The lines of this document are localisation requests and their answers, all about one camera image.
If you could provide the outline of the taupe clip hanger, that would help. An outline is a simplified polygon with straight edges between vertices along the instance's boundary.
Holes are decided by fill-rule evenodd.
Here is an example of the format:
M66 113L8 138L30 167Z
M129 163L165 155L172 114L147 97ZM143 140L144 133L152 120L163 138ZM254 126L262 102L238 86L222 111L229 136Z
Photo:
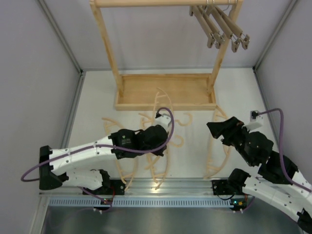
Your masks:
M243 30L218 6L210 6L209 13L212 14L224 36L231 41L232 52L236 53L242 42Z
M191 6L190 7L190 15L195 16L197 21L199 22L201 28L203 29L204 33L208 38L207 47L212 48L215 43L215 37L213 31L209 27L208 23L203 17L203 14L200 12L198 6Z
M221 45L224 43L224 38L220 34L219 28L216 26L216 24L211 18L214 8L212 6L205 5L205 6L201 6L200 9L201 9L203 18L205 19L207 25L212 31L213 37L215 39L215 47L216 49L219 49Z

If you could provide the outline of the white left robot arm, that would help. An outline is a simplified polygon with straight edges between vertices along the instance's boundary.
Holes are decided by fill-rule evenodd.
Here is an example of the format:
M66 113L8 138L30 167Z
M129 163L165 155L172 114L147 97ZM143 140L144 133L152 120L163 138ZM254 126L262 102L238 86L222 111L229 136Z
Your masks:
M168 131L161 125L145 130L120 129L98 141L67 149L42 146L39 150L39 189L82 187L85 194L110 195L110 176L103 169L86 170L85 165L111 159L135 158L146 153L162 156Z

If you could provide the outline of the beige plastic hanger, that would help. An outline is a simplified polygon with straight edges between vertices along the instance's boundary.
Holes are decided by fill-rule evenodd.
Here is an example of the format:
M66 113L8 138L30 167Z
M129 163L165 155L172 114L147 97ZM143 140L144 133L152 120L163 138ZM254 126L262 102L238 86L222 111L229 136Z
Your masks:
M232 147L225 146L214 137L209 137L206 172L203 179L216 176L227 164Z
M153 114L156 115L157 110L160 107L166 107L168 108L172 114L174 115L174 107L173 107L173 102L171 101L171 98L165 92L163 89L157 87L156 88L156 95L154 99L154 104L153 104ZM175 118L175 123L177 123L179 126L186 127L189 126L193 122L193 115L191 113L184 113L185 116L188 117L186 122L181 122L179 119Z
M164 183L170 168L170 146L180 148L184 145L184 138L179 135L174 135L174 139L167 144L167 149L164 151L164 156L155 156L152 153L146 155L147 166L145 170L149 170L154 183L152 190L157 191Z
M102 117L101 119L103 120L103 127L107 136L112 133L111 129L114 127L118 127L118 129L124 128L120 122L112 118ZM124 184L125 192L129 190L138 171L138 159L134 158L132 159L132 162L133 162L132 172L125 175L124 170L122 169L121 164L119 163L119 160L117 159L115 160L115 165L117 167L117 171L120 176L120 179L122 183Z

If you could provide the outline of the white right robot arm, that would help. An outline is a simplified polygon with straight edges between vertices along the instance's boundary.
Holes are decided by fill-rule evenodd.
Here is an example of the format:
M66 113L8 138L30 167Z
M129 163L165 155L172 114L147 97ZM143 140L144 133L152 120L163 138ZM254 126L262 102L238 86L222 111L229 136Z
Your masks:
M286 156L285 169L273 142L257 131L263 125L262 117L250 119L248 124L232 117L223 122L208 122L213 138L222 138L222 144L232 146L257 173L235 168L223 187L213 181L215 195L251 195L279 209L304 232L312 232L312 186L298 167Z

